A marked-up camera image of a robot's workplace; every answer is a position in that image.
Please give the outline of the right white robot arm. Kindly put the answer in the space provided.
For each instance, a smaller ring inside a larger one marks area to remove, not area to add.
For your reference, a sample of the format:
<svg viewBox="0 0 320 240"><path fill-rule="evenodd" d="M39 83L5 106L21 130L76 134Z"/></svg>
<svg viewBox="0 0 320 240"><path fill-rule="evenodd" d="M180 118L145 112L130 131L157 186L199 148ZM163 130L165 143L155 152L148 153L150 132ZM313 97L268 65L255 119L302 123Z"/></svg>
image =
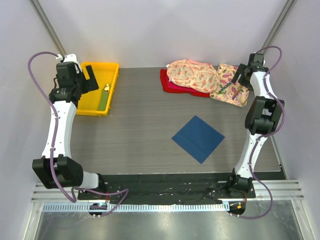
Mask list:
<svg viewBox="0 0 320 240"><path fill-rule="evenodd" d="M225 190L233 198L240 198L253 190L254 167L262 146L280 128L284 120L285 102L279 99L270 83L270 70L264 66L264 55L252 53L248 63L240 64L232 83L253 91L255 99L246 115L246 141L240 159L228 178Z"/></svg>

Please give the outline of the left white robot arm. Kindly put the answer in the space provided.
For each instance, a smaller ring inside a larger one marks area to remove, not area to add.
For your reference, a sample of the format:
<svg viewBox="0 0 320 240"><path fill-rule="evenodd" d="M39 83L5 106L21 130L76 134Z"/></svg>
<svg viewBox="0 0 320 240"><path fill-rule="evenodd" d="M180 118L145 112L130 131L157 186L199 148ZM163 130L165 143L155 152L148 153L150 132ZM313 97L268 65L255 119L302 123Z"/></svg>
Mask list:
<svg viewBox="0 0 320 240"><path fill-rule="evenodd" d="M107 192L102 175L84 171L71 155L72 126L79 100L99 86L92 66L86 66L89 75L86 79L75 54L55 54L55 58L59 62L54 88L49 94L40 90L50 106L47 141L41 157L33 160L32 169L46 189L59 189L73 203L77 198L74 192L66 192L68 187L89 192L100 200Z"/></svg>

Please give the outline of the iridescent rainbow knife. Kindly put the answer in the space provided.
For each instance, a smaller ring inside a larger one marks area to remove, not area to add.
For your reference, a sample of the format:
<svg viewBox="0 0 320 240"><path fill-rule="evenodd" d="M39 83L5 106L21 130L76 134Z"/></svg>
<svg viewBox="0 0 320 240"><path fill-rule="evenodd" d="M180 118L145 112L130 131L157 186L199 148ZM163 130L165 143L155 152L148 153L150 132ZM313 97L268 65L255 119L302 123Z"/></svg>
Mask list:
<svg viewBox="0 0 320 240"><path fill-rule="evenodd" d="M234 100L234 99L237 97L237 95L239 94L239 92L241 92L241 90L242 90L242 86L240 85L240 86L237 88L236 92L233 94L232 100Z"/></svg>

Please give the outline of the blue paper napkin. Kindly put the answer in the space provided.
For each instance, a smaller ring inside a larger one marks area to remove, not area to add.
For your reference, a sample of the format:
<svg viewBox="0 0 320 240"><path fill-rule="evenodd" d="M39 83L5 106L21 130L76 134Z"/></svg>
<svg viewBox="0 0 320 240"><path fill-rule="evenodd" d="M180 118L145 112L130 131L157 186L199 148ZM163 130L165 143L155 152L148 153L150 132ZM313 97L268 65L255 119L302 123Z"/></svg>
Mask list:
<svg viewBox="0 0 320 240"><path fill-rule="evenodd" d="M195 115L171 139L203 164L225 136Z"/></svg>

